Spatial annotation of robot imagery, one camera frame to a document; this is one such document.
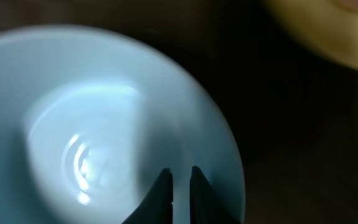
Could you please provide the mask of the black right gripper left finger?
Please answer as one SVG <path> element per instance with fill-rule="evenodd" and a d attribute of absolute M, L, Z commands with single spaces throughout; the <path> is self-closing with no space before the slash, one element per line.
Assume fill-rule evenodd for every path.
<path fill-rule="evenodd" d="M 122 224 L 172 224 L 173 176 L 169 168 L 162 169 L 140 205 Z"/>

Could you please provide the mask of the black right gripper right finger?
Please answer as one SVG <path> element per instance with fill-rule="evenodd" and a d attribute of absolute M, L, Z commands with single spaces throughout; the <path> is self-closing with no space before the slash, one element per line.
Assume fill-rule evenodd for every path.
<path fill-rule="evenodd" d="M 191 224 L 240 224 L 225 208 L 198 166 L 190 178 Z"/>

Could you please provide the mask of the light blue bowl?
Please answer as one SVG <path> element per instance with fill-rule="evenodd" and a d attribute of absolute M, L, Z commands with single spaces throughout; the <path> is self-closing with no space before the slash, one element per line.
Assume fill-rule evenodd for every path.
<path fill-rule="evenodd" d="M 164 168 L 188 223 L 194 166 L 243 221 L 234 136 L 172 59 L 90 27 L 0 32 L 0 223 L 122 223 Z"/>

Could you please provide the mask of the yellow plate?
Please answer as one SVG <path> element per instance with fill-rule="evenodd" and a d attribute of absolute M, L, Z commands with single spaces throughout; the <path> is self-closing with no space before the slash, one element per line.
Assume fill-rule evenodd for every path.
<path fill-rule="evenodd" d="M 263 4 L 307 49 L 358 70 L 358 0 L 264 0 Z"/>

